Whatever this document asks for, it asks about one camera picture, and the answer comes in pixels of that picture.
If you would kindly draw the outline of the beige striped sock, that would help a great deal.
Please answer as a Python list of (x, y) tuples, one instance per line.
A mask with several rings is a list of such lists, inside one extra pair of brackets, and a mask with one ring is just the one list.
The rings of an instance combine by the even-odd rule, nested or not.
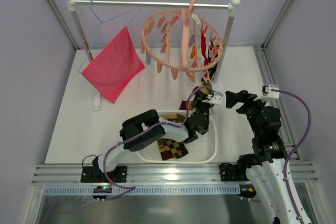
[(195, 92), (194, 95), (191, 96), (191, 98), (186, 101), (186, 100), (182, 100), (179, 110), (195, 110), (196, 108), (196, 100), (200, 99), (201, 101), (203, 101), (204, 99), (207, 98), (207, 95), (211, 94), (211, 91), (209, 91), (209, 89), (207, 88), (203, 88), (198, 90), (197, 92)]

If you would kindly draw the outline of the pink round clip hanger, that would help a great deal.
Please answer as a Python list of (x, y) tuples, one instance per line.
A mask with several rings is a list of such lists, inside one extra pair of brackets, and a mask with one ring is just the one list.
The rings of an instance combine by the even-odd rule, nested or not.
[[(195, 3), (196, 0), (191, 0), (188, 8), (165, 10), (148, 18), (141, 31), (141, 52), (145, 54), (148, 65), (152, 59), (156, 61), (158, 73), (163, 67), (167, 67), (174, 80), (180, 72), (183, 72), (192, 82), (195, 82), (197, 73), (201, 74), (203, 82), (209, 82), (221, 58), (223, 43), (214, 27), (194, 13)], [(172, 35), (173, 28), (178, 21), (182, 25), (181, 52), (173, 56)], [(208, 65), (204, 66), (201, 54), (201, 28), (206, 27)], [(147, 43), (148, 36), (155, 29), (162, 35), (159, 53), (154, 53)]]

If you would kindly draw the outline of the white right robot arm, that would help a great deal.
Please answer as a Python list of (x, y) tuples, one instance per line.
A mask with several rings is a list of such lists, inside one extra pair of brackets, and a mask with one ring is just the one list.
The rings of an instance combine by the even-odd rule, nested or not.
[(225, 95), (227, 108), (242, 104), (236, 112), (246, 116), (253, 132), (254, 152), (241, 155), (237, 169), (255, 188), (269, 222), (311, 223), (291, 176), (291, 155), (279, 135), (280, 110), (266, 104), (271, 97), (279, 97), (278, 89), (270, 88), (261, 97), (246, 90)]

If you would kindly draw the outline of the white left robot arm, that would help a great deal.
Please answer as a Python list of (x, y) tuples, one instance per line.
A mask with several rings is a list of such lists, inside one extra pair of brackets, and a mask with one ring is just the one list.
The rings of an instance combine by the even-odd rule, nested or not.
[(191, 114), (176, 115), (167, 119), (159, 116), (157, 110), (151, 109), (134, 116), (122, 124), (116, 144), (104, 154), (94, 155), (92, 165), (82, 166), (80, 181), (82, 183), (124, 183), (123, 166), (119, 159), (130, 152), (138, 152), (159, 140), (165, 140), (163, 147), (171, 154), (181, 156), (179, 151), (185, 144), (198, 139), (209, 129), (210, 109), (214, 105), (200, 98), (192, 102)]

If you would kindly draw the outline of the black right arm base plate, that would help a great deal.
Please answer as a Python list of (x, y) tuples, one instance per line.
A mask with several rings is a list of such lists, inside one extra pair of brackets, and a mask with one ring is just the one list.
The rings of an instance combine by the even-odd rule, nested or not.
[(248, 178), (245, 174), (246, 170), (237, 164), (221, 163), (219, 165), (219, 173), (222, 182), (245, 182)]

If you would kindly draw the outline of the brown argyle sock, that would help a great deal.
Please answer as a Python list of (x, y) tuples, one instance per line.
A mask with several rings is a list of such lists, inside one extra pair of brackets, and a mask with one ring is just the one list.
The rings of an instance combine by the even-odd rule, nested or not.
[(184, 144), (178, 143), (174, 140), (161, 138), (157, 140), (158, 149), (163, 161), (170, 159), (180, 159), (188, 155), (188, 150)]

